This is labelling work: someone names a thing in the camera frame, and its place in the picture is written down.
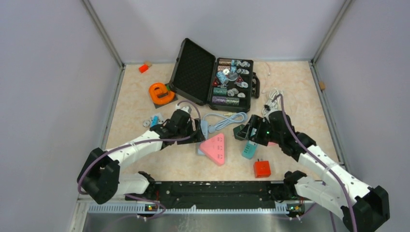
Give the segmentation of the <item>small blue plug adapter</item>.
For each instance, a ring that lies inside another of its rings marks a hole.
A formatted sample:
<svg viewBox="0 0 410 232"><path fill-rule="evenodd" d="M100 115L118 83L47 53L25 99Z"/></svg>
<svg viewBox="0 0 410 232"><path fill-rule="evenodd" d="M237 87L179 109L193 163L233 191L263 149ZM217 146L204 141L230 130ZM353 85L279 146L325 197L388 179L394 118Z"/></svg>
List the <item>small blue plug adapter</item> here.
<svg viewBox="0 0 410 232"><path fill-rule="evenodd" d="M157 125L158 122L159 122L159 117L158 116L153 116L152 119L151 119L150 127L153 127L153 126Z"/></svg>

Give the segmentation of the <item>dark green cube socket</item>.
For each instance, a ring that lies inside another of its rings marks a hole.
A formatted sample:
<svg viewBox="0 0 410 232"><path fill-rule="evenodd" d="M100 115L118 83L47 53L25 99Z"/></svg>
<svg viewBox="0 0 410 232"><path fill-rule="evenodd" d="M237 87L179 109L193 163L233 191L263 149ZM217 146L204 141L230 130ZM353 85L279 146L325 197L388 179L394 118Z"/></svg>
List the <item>dark green cube socket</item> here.
<svg viewBox="0 0 410 232"><path fill-rule="evenodd" d="M244 139L238 135L238 133L245 127L245 125L240 124L233 128L234 138L239 141L243 141Z"/></svg>

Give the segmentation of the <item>teal power strip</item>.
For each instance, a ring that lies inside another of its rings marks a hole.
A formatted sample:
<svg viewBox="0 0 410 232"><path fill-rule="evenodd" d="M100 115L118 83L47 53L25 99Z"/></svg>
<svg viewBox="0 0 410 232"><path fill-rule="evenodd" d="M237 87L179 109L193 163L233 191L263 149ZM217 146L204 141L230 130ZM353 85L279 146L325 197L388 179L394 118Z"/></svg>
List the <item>teal power strip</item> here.
<svg viewBox="0 0 410 232"><path fill-rule="evenodd" d="M255 142L252 141L247 141L243 151L242 151L242 157L246 158L246 159L253 159L255 153L256 153L256 149L257 149L257 144Z"/></svg>

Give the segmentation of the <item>pink triangular power strip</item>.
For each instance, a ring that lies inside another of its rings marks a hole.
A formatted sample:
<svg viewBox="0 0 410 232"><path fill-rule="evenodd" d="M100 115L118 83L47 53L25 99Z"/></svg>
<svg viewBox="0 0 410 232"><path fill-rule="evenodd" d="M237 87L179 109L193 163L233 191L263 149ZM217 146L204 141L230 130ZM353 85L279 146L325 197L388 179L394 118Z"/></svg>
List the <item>pink triangular power strip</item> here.
<svg viewBox="0 0 410 232"><path fill-rule="evenodd" d="M217 166L225 163L225 136L219 133L199 145L199 150Z"/></svg>

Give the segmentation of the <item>red cube socket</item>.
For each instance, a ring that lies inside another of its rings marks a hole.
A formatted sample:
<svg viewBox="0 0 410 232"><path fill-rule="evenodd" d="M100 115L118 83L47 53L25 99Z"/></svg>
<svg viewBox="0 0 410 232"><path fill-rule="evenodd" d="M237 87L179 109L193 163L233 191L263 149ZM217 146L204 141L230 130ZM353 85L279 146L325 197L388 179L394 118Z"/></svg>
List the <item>red cube socket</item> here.
<svg viewBox="0 0 410 232"><path fill-rule="evenodd" d="M255 178L267 178L271 175L270 164L267 160L256 160L253 170Z"/></svg>

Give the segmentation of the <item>light blue power strip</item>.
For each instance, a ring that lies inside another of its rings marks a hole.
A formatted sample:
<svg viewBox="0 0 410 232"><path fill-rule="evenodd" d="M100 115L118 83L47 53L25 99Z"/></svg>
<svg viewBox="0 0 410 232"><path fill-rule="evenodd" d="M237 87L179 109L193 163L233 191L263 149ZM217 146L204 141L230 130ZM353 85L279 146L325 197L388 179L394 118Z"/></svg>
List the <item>light blue power strip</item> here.
<svg viewBox="0 0 410 232"><path fill-rule="evenodd" d="M201 131L202 131L202 134L203 134L205 140L207 140L208 139L208 122L206 120L201 121ZM205 154L199 149L200 144L201 144L201 142L197 143L197 145L196 145L197 155L204 156Z"/></svg>

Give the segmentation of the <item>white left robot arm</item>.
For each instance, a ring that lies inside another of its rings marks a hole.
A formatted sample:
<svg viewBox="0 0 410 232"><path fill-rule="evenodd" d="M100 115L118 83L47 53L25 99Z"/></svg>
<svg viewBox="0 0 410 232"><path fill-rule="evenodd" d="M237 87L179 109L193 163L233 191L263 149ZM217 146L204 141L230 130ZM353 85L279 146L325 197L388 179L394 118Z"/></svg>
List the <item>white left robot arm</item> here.
<svg viewBox="0 0 410 232"><path fill-rule="evenodd" d="M104 204L114 196L137 194L144 200L155 194L153 179L145 172L124 175L122 171L139 159L171 145L203 142L200 118L177 109L170 119L149 128L141 136L109 150L92 150L77 178L78 191Z"/></svg>

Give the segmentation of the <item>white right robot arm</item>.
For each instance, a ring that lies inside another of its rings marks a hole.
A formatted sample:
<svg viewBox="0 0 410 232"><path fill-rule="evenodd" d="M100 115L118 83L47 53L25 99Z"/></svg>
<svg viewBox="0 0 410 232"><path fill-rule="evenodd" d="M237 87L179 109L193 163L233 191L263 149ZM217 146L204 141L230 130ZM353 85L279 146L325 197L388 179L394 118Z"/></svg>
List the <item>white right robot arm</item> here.
<svg viewBox="0 0 410 232"><path fill-rule="evenodd" d="M388 192L347 172L312 138L296 131L283 111L271 112L268 117L252 115L234 135L259 145L275 143L285 155L321 178L315 181L302 171L288 171L283 180L287 198L315 202L340 218L351 232L374 232L390 219Z"/></svg>

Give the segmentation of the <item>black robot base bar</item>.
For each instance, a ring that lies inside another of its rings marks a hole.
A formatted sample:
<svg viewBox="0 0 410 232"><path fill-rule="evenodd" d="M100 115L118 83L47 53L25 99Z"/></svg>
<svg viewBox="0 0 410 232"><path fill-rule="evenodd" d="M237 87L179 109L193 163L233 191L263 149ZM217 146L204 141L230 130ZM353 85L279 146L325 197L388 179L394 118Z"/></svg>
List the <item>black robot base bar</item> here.
<svg viewBox="0 0 410 232"><path fill-rule="evenodd" d="M148 186L143 194L127 193L156 201L166 209L271 209L279 203L302 204L307 198L291 193L279 181L163 181Z"/></svg>

